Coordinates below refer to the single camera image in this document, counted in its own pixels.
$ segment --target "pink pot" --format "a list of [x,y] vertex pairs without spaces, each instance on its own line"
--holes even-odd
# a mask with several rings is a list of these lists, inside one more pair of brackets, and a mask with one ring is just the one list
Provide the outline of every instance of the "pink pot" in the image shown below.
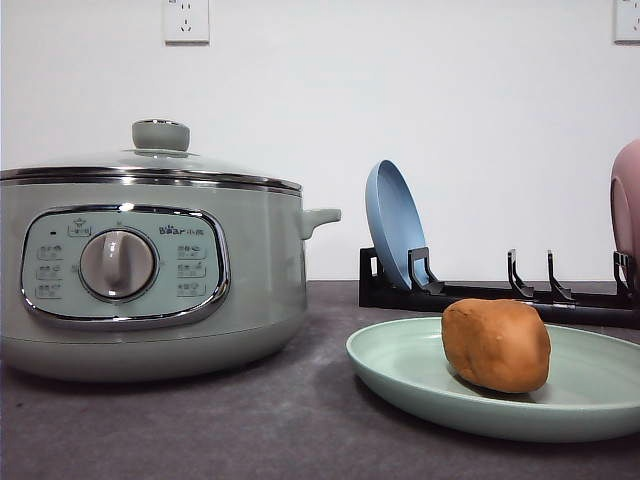
[[611,172],[611,219],[616,248],[640,263],[640,139],[624,147]]

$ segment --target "brown dough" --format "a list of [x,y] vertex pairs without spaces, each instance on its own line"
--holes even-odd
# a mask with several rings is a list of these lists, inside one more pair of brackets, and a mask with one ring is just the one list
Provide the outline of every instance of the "brown dough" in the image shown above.
[[447,360],[469,382],[501,392],[540,388],[551,342],[535,308],[516,300],[455,302],[442,314]]

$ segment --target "lid knob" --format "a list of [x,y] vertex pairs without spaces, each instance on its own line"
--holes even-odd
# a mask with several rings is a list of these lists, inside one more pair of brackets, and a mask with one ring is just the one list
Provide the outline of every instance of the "lid knob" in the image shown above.
[[171,120],[140,120],[131,128],[136,148],[177,150],[189,148],[189,128]]

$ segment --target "blue plate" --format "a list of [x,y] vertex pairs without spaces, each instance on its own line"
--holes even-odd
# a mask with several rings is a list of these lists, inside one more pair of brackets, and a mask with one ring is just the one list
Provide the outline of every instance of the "blue plate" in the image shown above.
[[[373,246],[387,278],[398,288],[411,290],[408,252],[426,242],[409,187],[393,162],[383,160],[373,167],[365,200]],[[420,283],[429,282],[423,262],[416,262],[415,273]]]

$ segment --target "countertop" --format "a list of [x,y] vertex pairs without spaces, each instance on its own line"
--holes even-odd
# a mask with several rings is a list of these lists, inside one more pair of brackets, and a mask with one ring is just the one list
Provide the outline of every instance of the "countertop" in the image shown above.
[[[345,341],[367,325],[428,314],[359,308],[357,282],[308,288],[297,336],[233,371],[104,385],[3,366],[2,478],[640,478],[640,434],[519,443],[389,405],[355,376]],[[638,330],[587,329],[640,343]]]

